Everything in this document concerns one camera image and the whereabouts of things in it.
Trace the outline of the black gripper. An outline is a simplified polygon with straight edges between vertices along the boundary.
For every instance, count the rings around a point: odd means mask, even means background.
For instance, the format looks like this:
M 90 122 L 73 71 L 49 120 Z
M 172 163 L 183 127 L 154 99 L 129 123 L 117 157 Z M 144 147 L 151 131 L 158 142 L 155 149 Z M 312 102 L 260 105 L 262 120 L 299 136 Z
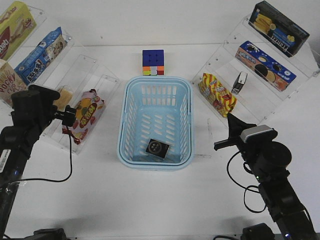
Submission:
M 64 111 L 53 105 L 60 93 L 51 88 L 32 84 L 27 90 L 11 95 L 11 118 L 14 125 L 50 125 L 53 119 L 62 121 L 62 125 L 72 127 L 76 121 L 77 110 L 67 105 Z
M 240 138 L 241 133 L 246 129 L 256 127 L 257 125 L 254 123 L 246 123 L 230 112 L 227 114 L 227 122 L 228 139 L 215 142 L 213 148 L 216 151 L 226 147 L 237 146 L 238 150 L 241 153 L 244 153 L 245 151 L 255 152 L 261 147 L 262 144 L 271 142 L 273 140 L 253 140 L 252 142 L 244 143 Z

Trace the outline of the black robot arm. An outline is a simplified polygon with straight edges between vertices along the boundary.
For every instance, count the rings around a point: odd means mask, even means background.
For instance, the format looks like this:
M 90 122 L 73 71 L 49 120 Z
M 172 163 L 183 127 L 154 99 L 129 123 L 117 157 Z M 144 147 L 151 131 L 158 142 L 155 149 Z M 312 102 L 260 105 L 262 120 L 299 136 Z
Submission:
M 288 181 L 290 150 L 275 141 L 278 133 L 267 125 L 245 123 L 227 114 L 228 138 L 214 143 L 214 149 L 236 146 L 245 171 L 258 182 L 258 193 L 285 240 L 319 239 L 310 214 Z
M 75 122 L 76 110 L 67 106 L 59 111 L 54 101 L 60 93 L 51 88 L 32 84 L 27 90 L 11 95 L 11 118 L 13 125 L 6 126 L 0 133 L 0 235 L 6 232 L 10 213 L 19 189 L 27 161 L 34 144 L 54 119 L 62 120 L 71 127 Z

